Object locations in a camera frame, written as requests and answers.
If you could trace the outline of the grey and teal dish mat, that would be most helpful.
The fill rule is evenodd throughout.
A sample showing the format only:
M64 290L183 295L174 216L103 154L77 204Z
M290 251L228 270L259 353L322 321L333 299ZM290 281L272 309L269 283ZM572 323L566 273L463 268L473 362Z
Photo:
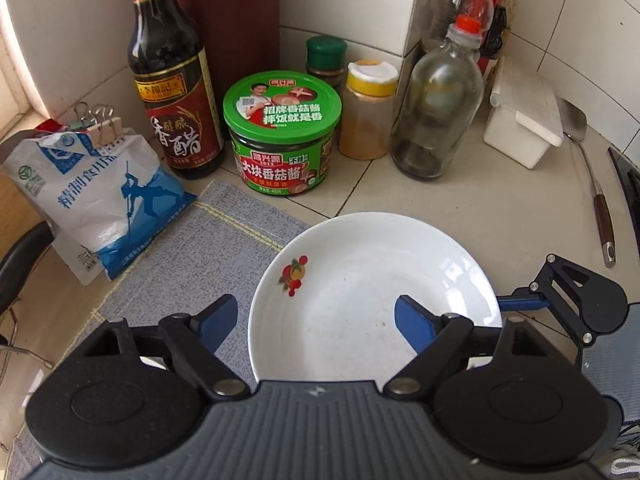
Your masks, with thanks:
M247 324L255 289L281 248L323 221L323 214L289 198L256 193L225 171L186 187L196 202L115 281L99 275L82 286L48 250L17 307L18 340L60 362L105 320L154 325L171 313L198 313L231 294L239 303L238 324L217 356L254 386Z

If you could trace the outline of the green lid mushroom sauce jar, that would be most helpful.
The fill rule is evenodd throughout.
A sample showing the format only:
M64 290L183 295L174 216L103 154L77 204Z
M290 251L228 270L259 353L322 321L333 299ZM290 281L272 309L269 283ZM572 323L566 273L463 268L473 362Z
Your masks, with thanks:
M254 191L293 196L329 171L342 101L326 82L292 70L270 70L236 82L224 96L224 121L236 169Z

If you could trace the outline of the white seasoning box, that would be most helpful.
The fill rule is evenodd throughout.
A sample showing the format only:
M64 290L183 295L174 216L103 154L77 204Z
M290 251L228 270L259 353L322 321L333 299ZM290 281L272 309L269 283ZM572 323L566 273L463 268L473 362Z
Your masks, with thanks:
M489 95L484 142L528 170L564 140L555 94L544 78L505 56Z

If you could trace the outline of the binder clips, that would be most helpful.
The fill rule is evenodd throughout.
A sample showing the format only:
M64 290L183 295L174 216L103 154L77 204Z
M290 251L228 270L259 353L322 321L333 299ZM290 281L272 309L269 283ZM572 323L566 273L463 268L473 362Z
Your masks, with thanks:
M74 106L76 118L67 125L68 130L87 133L95 146L113 144L124 136L122 120L108 104L90 106L84 101Z

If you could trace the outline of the dark vinegar bottle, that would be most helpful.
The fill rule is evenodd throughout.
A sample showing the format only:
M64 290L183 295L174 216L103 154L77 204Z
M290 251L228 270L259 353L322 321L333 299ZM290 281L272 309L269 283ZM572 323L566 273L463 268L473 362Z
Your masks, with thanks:
M132 0L128 64L169 168L204 178L224 158L204 41L178 0Z

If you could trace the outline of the white fruit plate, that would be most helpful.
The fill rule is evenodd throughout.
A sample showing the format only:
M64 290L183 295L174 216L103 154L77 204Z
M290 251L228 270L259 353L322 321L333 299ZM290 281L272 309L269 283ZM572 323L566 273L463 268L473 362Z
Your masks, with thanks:
M453 238L400 214L348 214L296 236L262 274L248 318L255 378L384 385L416 354L395 324L402 295L502 324L487 276Z

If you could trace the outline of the dark red knife block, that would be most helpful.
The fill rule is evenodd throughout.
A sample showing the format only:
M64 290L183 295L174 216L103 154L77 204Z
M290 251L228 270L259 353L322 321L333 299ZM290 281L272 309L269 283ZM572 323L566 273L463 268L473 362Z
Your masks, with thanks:
M280 67L279 0L178 0L204 40L218 116L240 79Z

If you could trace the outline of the white blue salt bag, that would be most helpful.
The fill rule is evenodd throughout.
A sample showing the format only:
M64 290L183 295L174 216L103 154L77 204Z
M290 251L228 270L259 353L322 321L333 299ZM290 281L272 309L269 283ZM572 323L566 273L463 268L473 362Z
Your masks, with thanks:
M102 146L85 132L23 130L1 143L1 168L111 280L195 200L130 128Z

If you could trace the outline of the green lid spice jar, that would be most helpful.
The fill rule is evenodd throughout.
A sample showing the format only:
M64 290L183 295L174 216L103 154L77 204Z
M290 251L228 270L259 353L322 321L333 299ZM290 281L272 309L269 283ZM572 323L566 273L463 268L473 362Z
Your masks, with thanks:
M333 36L313 36L306 41L306 71L326 82L337 93L342 90L347 44Z

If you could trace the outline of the santoku kitchen knife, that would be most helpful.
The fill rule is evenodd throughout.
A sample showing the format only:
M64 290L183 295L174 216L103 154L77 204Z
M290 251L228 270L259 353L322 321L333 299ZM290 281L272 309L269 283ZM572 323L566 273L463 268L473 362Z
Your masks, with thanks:
M3 257L0 264L1 314L12 306L32 268L53 241L54 234L43 221L23 234Z

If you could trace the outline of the clear glass bottle red cap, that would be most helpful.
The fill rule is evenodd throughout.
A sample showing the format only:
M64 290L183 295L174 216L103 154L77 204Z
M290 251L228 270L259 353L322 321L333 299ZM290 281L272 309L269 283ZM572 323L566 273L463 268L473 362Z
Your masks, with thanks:
M390 140L390 156L406 176L435 180L450 166L484 96L482 41L480 22L460 14L442 45L414 66Z

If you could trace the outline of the yellow lid spice jar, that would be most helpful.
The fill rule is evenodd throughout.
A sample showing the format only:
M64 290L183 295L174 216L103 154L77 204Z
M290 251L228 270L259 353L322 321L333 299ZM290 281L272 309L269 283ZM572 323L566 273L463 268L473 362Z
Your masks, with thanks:
M398 70L387 62L361 60L348 64L338 134L343 155L371 160L387 153L398 80Z

